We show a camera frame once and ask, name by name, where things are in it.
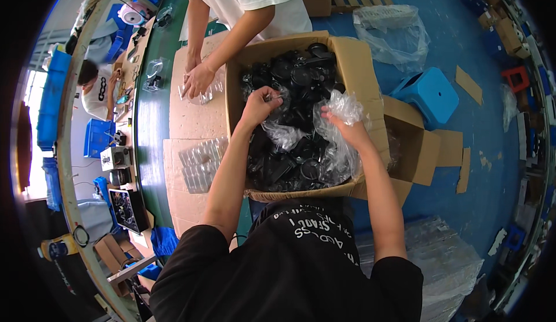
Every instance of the green workbench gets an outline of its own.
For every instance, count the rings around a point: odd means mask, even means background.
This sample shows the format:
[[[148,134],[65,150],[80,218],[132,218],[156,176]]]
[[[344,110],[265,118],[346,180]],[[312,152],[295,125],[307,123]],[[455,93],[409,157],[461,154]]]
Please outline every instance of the green workbench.
[[[176,51],[182,47],[180,39],[181,27],[184,23],[188,0],[162,0],[160,7],[173,6],[173,19],[166,28],[152,30],[149,43],[145,50],[143,65],[160,57],[173,63]],[[206,36],[225,30],[224,25],[212,22],[207,27]],[[145,71],[141,71],[135,96],[136,108],[133,118],[135,130],[135,154],[139,190],[143,195],[145,207],[155,216],[155,226],[173,228],[172,217],[166,195],[164,180],[163,145],[165,138],[170,138],[170,80],[164,84],[164,90],[150,93],[139,85],[146,79]],[[242,205],[238,234],[246,235],[251,226],[251,214],[247,199]]]

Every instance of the window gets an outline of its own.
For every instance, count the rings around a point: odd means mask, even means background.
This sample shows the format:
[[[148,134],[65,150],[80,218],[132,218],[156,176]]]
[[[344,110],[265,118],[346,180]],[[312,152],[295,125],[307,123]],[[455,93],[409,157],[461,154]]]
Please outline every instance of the window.
[[[30,186],[26,188],[26,199],[40,199],[46,197],[45,172],[42,170],[43,152],[37,146],[38,109],[41,106],[42,91],[45,86],[46,72],[30,71],[25,89],[25,105],[29,106],[29,117],[33,135],[33,155],[31,158]]]

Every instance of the blue floor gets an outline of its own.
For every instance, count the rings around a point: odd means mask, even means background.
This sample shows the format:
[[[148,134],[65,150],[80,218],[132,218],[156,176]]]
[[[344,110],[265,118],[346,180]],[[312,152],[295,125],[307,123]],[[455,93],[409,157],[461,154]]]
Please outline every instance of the blue floor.
[[[486,253],[497,232],[511,221],[519,184],[518,136],[516,120],[510,130],[502,129],[503,104],[500,96],[498,64],[483,50],[482,28],[460,0],[393,0],[395,4],[419,8],[419,16],[431,42],[425,67],[442,70],[458,93],[460,102],[443,129],[462,131],[464,147],[471,147],[471,173],[467,192],[455,193],[458,167],[437,167],[431,186],[413,185],[403,207],[406,220],[439,215],[462,239],[473,245],[485,259],[482,272],[490,273],[494,257]],[[335,36],[357,37],[351,14],[333,14],[312,19],[314,30],[328,30]],[[483,89],[479,106],[457,83],[456,65],[467,72]],[[393,65],[374,62],[380,89],[389,94],[407,76]],[[483,166],[480,152],[490,163]],[[369,231],[365,201],[353,199],[357,231]]]

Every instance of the black t-shirt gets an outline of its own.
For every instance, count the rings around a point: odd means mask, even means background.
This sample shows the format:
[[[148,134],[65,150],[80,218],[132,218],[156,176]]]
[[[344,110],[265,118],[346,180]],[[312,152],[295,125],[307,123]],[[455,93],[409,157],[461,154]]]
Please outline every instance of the black t-shirt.
[[[421,270],[387,257],[365,277],[335,200],[270,204],[232,252],[217,228],[187,230],[152,289],[156,321],[419,321]]]

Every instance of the wall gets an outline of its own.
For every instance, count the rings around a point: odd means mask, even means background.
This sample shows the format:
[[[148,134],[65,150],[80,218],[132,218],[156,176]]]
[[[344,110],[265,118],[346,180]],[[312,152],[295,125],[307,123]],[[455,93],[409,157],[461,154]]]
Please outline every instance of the wall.
[[[85,145],[85,128],[91,118],[96,118],[85,112],[83,104],[81,104],[81,95],[79,99],[73,101],[73,115],[71,120],[71,164],[73,175],[79,174],[73,178],[75,186],[75,196],[77,200],[90,199],[94,193],[94,187],[88,183],[93,183],[93,179],[103,176],[108,179],[108,171],[102,171],[99,159],[84,158],[83,147]]]
[[[43,32],[50,30],[69,29],[73,27],[75,19],[77,18],[77,11],[81,6],[81,2],[83,2],[83,0],[59,0],[58,4],[54,7],[50,16],[48,17],[48,20],[43,27]],[[110,2],[111,3],[110,5],[108,5],[108,8],[110,8],[115,3],[122,3],[120,0],[111,0]],[[106,11],[102,16],[101,22],[105,21],[107,16],[108,11]]]

